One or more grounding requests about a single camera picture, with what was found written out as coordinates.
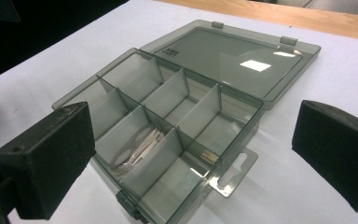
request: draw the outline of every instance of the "plastic storage box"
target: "plastic storage box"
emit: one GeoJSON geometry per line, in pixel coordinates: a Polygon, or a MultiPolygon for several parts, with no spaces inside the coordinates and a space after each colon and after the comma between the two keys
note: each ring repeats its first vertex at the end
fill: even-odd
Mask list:
{"type": "Polygon", "coordinates": [[[245,146],[319,53],[293,38],[194,21],[128,52],[53,105],[87,101],[95,161],[119,202],[186,222],[211,190],[229,197],[257,155],[245,146]],[[221,177],[242,155],[241,172],[221,177]]]}

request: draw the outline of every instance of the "dark background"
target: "dark background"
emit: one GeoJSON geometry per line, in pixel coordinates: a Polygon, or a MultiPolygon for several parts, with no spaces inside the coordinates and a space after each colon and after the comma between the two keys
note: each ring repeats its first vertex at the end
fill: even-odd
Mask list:
{"type": "Polygon", "coordinates": [[[0,21],[0,74],[50,47],[126,0],[13,0],[21,21],[0,21]]]}

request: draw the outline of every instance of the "white table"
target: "white table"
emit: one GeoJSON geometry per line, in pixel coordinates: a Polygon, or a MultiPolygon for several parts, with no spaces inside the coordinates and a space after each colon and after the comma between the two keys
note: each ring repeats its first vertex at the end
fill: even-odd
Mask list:
{"type": "MultiPolygon", "coordinates": [[[[51,105],[130,48],[193,20],[316,44],[316,61],[261,119],[248,147],[259,155],[231,198],[213,192],[190,223],[358,223],[358,213],[292,149],[302,100],[334,105],[358,117],[358,39],[262,21],[131,0],[0,76],[0,147],[52,112],[51,105]]],[[[19,220],[12,223],[45,223],[19,220]]],[[[118,204],[92,166],[49,223],[140,223],[118,204]]]]}

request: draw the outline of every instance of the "black foam block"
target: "black foam block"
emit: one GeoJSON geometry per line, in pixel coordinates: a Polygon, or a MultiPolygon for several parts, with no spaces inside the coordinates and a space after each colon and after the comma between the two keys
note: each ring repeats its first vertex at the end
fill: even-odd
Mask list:
{"type": "Polygon", "coordinates": [[[1,147],[0,170],[14,179],[20,217],[49,219],[94,154],[87,103],[54,111],[1,147]]]}
{"type": "Polygon", "coordinates": [[[303,101],[292,145],[358,211],[358,118],[303,101]]]}

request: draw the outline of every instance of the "box lid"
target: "box lid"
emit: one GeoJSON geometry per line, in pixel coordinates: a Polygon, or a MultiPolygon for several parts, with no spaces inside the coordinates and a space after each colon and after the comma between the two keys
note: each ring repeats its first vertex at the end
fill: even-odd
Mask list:
{"type": "Polygon", "coordinates": [[[271,109],[321,48],[220,22],[193,21],[141,49],[262,99],[271,109]]]}

